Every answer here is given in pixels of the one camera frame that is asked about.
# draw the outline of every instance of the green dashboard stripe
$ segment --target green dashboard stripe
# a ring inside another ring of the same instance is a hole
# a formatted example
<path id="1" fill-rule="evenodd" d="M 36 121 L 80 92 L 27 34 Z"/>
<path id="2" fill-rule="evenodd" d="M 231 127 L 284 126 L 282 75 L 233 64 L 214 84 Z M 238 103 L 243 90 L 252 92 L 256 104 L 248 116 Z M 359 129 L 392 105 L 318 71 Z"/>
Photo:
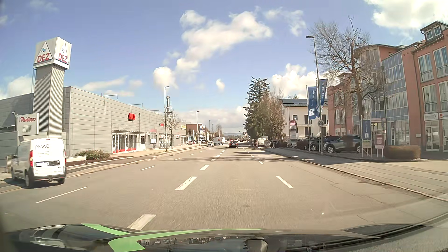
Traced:
<path id="1" fill-rule="evenodd" d="M 153 238 L 164 237 L 164 236 L 184 235 L 184 234 L 216 231 L 216 230 L 263 230 L 263 229 L 264 228 L 216 228 L 216 229 L 195 229 L 195 230 L 173 231 L 173 232 L 147 234 L 147 235 L 135 235 L 135 236 L 121 237 L 121 238 L 114 239 L 109 242 L 109 246 L 113 249 L 114 252 L 130 252 L 130 251 L 137 251 L 137 250 L 145 249 L 142 245 L 137 243 L 137 241 L 143 240 L 143 239 L 153 239 Z"/>
<path id="2" fill-rule="evenodd" d="M 123 232 L 120 230 L 115 230 L 112 228 L 102 226 L 100 224 L 90 224 L 90 223 L 81 223 L 81 224 L 83 224 L 84 226 L 105 232 L 105 233 L 113 234 L 113 235 L 128 235 L 129 234 L 129 233 L 126 233 L 126 232 Z"/>

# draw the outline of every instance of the car hood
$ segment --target car hood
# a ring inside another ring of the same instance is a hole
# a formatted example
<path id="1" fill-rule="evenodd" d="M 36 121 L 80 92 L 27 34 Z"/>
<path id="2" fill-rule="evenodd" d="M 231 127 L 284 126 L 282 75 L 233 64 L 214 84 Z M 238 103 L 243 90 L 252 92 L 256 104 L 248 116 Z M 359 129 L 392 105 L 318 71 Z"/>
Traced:
<path id="1" fill-rule="evenodd" d="M 21 251 L 83 250 L 92 252 L 130 251 L 244 251 L 248 240 L 263 240 L 279 248 L 325 248 L 351 245 L 373 239 L 390 238 L 390 234 L 422 225 L 369 225 L 344 230 L 288 229 L 196 229 L 196 230 L 132 230 L 99 224 L 69 224 L 45 226 L 8 233 Z"/>

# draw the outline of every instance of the flag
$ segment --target flag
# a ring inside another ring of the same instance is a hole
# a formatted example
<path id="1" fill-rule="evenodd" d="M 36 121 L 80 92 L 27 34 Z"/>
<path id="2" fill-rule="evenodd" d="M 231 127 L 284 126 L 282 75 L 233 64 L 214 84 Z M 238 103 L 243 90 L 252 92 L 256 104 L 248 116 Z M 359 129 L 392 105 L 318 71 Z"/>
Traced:
<path id="1" fill-rule="evenodd" d="M 308 87 L 308 119 L 316 119 L 317 87 Z"/>

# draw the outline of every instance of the road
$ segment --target road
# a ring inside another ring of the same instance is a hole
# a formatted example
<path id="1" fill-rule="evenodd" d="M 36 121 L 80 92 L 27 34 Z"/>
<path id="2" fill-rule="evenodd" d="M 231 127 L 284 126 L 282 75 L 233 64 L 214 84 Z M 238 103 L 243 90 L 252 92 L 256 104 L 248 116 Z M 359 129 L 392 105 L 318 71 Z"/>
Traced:
<path id="1" fill-rule="evenodd" d="M 7 230 L 98 223 L 142 230 L 339 230 L 417 223 L 448 204 L 249 145 L 200 148 L 0 194 Z"/>

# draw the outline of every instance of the white cloud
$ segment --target white cloud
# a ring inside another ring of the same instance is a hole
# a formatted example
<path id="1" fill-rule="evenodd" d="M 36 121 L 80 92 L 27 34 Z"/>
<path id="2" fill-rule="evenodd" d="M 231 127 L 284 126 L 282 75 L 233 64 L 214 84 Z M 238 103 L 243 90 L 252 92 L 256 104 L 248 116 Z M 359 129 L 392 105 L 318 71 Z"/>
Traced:
<path id="1" fill-rule="evenodd" d="M 143 85 L 143 81 L 141 81 L 141 80 L 129 80 L 130 88 L 141 87 L 142 85 Z"/>
<path id="2" fill-rule="evenodd" d="M 439 0 L 364 0 L 375 10 L 375 24 L 404 35 L 439 20 L 448 22 L 448 2 Z"/>
<path id="3" fill-rule="evenodd" d="M 0 99 L 31 93 L 31 76 L 18 77 L 8 83 L 6 90 L 0 88 Z"/>
<path id="4" fill-rule="evenodd" d="M 235 133 L 244 130 L 244 121 L 246 110 L 242 106 L 233 109 L 198 109 L 198 122 L 203 123 L 208 128 L 208 120 L 211 120 L 216 130 L 216 125 L 220 123 L 224 133 Z M 196 123 L 196 110 L 179 112 L 179 116 L 190 123 Z"/>
<path id="5" fill-rule="evenodd" d="M 152 77 L 154 79 L 154 85 L 160 89 L 164 89 L 165 86 L 178 88 L 176 84 L 176 77 L 167 66 L 161 66 L 154 70 Z"/>
<path id="6" fill-rule="evenodd" d="M 93 91 L 105 89 L 105 88 L 108 88 L 108 87 L 121 86 L 121 85 L 123 85 L 126 82 L 126 78 L 127 78 L 127 76 L 123 76 L 121 78 L 114 79 L 114 80 L 111 80 L 111 81 L 94 81 L 94 82 L 89 82 L 86 85 L 80 87 L 80 89 L 88 91 L 88 92 L 93 92 Z"/>
<path id="7" fill-rule="evenodd" d="M 176 75 L 189 75 L 187 80 L 191 81 L 201 61 L 210 59 L 218 52 L 228 51 L 236 44 L 272 37 L 271 29 L 256 20 L 255 12 L 244 11 L 230 14 L 229 17 L 231 21 L 223 23 L 207 20 L 193 10 L 185 12 L 180 22 L 190 27 L 182 34 L 182 40 L 188 45 L 188 49 L 177 60 Z"/>
<path id="8" fill-rule="evenodd" d="M 43 9 L 47 11 L 58 11 L 59 9 L 53 3 L 45 0 L 31 0 L 30 6 L 35 9 Z"/>
<path id="9" fill-rule="evenodd" d="M 104 93 L 118 94 L 118 97 L 120 97 L 120 96 L 133 97 L 134 96 L 134 92 L 126 91 L 126 90 L 114 91 L 114 90 L 109 89 L 109 90 L 106 90 Z"/>
<path id="10" fill-rule="evenodd" d="M 0 26 L 6 25 L 7 21 L 8 21 L 8 15 L 0 16 Z"/>
<path id="11" fill-rule="evenodd" d="M 225 84 L 224 84 L 224 82 L 221 81 L 221 79 L 216 80 L 216 86 L 218 87 L 218 89 L 220 91 L 224 91 Z"/>
<path id="12" fill-rule="evenodd" d="M 171 61 L 171 59 L 175 59 L 175 58 L 179 58 L 181 56 L 181 53 L 180 52 L 176 52 L 176 51 L 174 51 L 174 52 L 168 52 L 167 53 L 167 57 L 164 59 L 164 61 L 163 61 L 163 65 L 168 65 L 169 64 L 169 62 Z"/>
<path id="13" fill-rule="evenodd" d="M 288 63 L 284 73 L 273 75 L 269 82 L 280 88 L 284 96 L 297 95 L 299 98 L 306 98 L 306 86 L 316 86 L 316 78 L 314 71 L 307 72 L 304 66 Z"/>
<path id="14" fill-rule="evenodd" d="M 194 10 L 187 10 L 179 21 L 183 27 L 188 27 L 201 25 L 205 20 L 205 17 L 197 14 Z"/>
<path id="15" fill-rule="evenodd" d="M 289 25 L 289 31 L 294 36 L 302 34 L 302 30 L 306 28 L 306 23 L 303 20 L 303 11 L 285 11 L 282 7 L 277 9 L 270 9 L 263 13 L 265 18 L 273 20 L 282 17 Z"/>

